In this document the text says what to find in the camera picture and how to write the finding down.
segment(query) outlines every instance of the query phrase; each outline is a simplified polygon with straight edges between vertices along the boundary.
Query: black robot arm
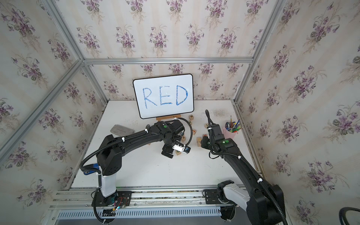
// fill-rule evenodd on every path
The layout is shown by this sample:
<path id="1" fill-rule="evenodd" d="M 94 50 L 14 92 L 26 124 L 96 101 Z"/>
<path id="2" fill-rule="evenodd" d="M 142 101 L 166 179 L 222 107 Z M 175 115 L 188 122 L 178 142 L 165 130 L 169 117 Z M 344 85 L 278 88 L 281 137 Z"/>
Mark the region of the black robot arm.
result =
<path id="1" fill-rule="evenodd" d="M 246 210 L 253 225 L 272 225 L 279 222 L 287 224 L 285 217 L 284 195 L 278 185 L 270 185 L 244 158 L 236 143 L 225 139 L 219 124 L 208 121 L 209 137 L 204 137 L 201 147 L 209 149 L 214 155 L 223 158 L 236 172 L 247 192 L 244 194 L 231 180 L 218 184 L 217 194 L 222 202 L 233 201 Z"/>

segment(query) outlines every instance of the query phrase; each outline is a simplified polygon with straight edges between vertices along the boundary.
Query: aluminum frame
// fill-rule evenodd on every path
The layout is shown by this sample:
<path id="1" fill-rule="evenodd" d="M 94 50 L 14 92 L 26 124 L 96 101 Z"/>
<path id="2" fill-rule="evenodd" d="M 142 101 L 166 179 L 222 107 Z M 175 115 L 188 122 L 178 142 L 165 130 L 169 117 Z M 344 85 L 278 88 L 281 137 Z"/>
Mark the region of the aluminum frame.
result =
<path id="1" fill-rule="evenodd" d="M 195 57 L 195 58 L 98 58 L 84 59 L 85 65 L 108 64 L 170 64 L 170 63 L 252 63 L 252 57 Z"/>
<path id="2" fill-rule="evenodd" d="M 59 93 L 62 92 L 67 83 L 74 77 L 82 66 L 80 60 L 76 61 L 71 68 L 64 74 L 60 81 L 52 88 L 49 94 L 39 103 L 29 117 L 21 124 L 15 133 L 6 141 L 0 149 L 0 164 L 2 165 L 14 150 L 15 146 L 25 137 L 30 129 L 36 124 L 37 119 L 55 101 Z"/>
<path id="3" fill-rule="evenodd" d="M 245 88 L 251 80 L 250 79 L 251 74 L 254 71 L 255 67 L 258 65 L 261 55 L 263 54 L 263 52 L 266 49 L 267 42 L 269 41 L 270 36 L 272 35 L 273 30 L 275 29 L 275 27 L 278 23 L 278 20 L 280 19 L 280 16 L 283 13 L 283 8 L 285 6 L 286 1 L 287 0 L 277 0 L 275 7 L 273 8 L 273 10 L 270 14 L 271 16 L 266 24 L 266 27 L 263 31 L 261 38 L 256 46 L 255 53 L 253 56 L 253 63 L 248 67 L 248 69 L 244 75 L 244 78 L 240 83 L 240 87 L 237 91 L 237 94 L 235 96 L 236 103 L 240 102 L 241 97 L 244 94 Z"/>

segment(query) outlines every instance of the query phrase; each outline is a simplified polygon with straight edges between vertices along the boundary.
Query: black cable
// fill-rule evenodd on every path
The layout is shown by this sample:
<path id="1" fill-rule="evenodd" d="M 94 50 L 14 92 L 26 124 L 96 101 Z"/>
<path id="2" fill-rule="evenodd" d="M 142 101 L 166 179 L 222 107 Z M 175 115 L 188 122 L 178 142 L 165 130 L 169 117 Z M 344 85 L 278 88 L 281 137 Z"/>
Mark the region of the black cable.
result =
<path id="1" fill-rule="evenodd" d="M 101 219 L 100 216 L 98 215 L 98 212 L 96 211 L 96 206 L 95 206 L 95 199 L 96 199 L 96 195 L 98 194 L 98 191 L 100 190 L 100 188 L 96 188 L 95 190 L 95 194 L 94 194 L 94 199 L 93 199 L 93 208 L 94 208 L 94 214 L 96 219 L 98 219 L 101 223 L 104 224 L 109 224 L 110 222 L 106 222 L 106 219 Z"/>
<path id="2" fill-rule="evenodd" d="M 210 152 L 213 154 L 213 155 L 229 155 L 229 156 L 235 156 L 235 157 L 239 157 L 235 154 L 232 154 L 232 153 L 228 153 L 228 152 L 214 152 L 213 151 L 213 143 L 212 143 L 212 129 L 211 129 L 211 124 L 212 124 L 212 121 L 210 119 L 210 115 L 209 115 L 209 111 L 208 110 L 205 110 L 205 114 L 207 116 L 207 119 L 208 119 L 208 124 L 209 124 L 209 140 L 210 140 Z M 246 159 L 241 156 L 240 157 L 240 160 L 245 164 L 246 167 L 248 167 L 248 169 L 251 171 L 251 173 L 254 175 L 254 177 L 259 180 L 260 175 L 257 173 L 257 171 L 249 164 L 248 161 L 246 161 Z M 259 185 L 264 189 L 264 192 L 265 194 L 267 195 L 268 199 L 270 199 L 270 201 L 274 204 L 275 206 L 275 209 L 276 211 L 278 212 L 278 214 L 280 215 L 281 217 L 281 220 L 283 221 L 283 224 L 284 225 L 288 225 L 287 221 L 286 221 L 286 217 L 284 215 L 284 212 L 282 211 L 282 209 L 280 208 L 279 206 L 279 203 L 275 200 L 275 198 L 273 197 L 273 195 L 270 193 L 270 191 L 268 190 L 268 188 L 265 186 L 265 184 L 263 182 L 258 182 Z"/>
<path id="3" fill-rule="evenodd" d="M 189 125 L 189 127 L 190 127 L 190 139 L 189 139 L 189 141 L 187 142 L 187 144 L 185 145 L 185 146 L 188 146 L 188 145 L 190 144 L 190 142 L 191 142 L 191 139 L 193 138 L 193 128 L 191 127 L 190 122 L 187 121 L 186 119 L 181 118 L 181 117 L 179 117 L 178 119 L 185 121 L 185 122 Z"/>
<path id="4" fill-rule="evenodd" d="M 344 223 L 346 225 L 350 225 L 347 218 L 346 218 L 346 212 L 349 211 L 349 210 L 360 212 L 360 209 L 352 208 L 352 207 L 344 207 L 344 208 L 340 209 L 340 211 L 339 211 L 339 219 L 340 219 L 341 225 L 344 225 Z"/>

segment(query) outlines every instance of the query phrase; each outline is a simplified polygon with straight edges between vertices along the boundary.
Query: black hose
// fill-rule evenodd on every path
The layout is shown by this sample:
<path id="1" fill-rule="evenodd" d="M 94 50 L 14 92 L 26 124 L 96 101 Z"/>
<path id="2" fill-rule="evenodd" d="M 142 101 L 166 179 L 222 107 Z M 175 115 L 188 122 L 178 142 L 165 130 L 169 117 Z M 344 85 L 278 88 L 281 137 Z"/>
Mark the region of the black hose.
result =
<path id="1" fill-rule="evenodd" d="M 97 196 L 99 190 L 100 190 L 100 188 L 96 188 L 95 194 L 94 194 L 94 199 L 93 199 L 94 214 L 95 214 L 96 219 L 98 219 L 100 222 L 102 222 L 102 223 L 104 223 L 104 224 L 108 224 L 108 223 L 110 223 L 112 220 L 109 220 L 109 222 L 107 222 L 106 219 L 104 219 L 104 220 L 105 220 L 105 222 L 104 222 L 104 220 L 100 218 L 98 212 L 96 211 L 95 199 L 96 199 L 96 196 Z"/>
<path id="2" fill-rule="evenodd" d="M 349 210 L 360 212 L 360 209 L 352 208 L 352 207 L 344 207 L 344 208 L 340 209 L 340 211 L 339 211 L 339 219 L 340 219 L 341 225 L 344 225 L 344 223 L 346 225 L 350 225 L 349 221 L 346 218 L 346 212 L 349 211 Z"/>

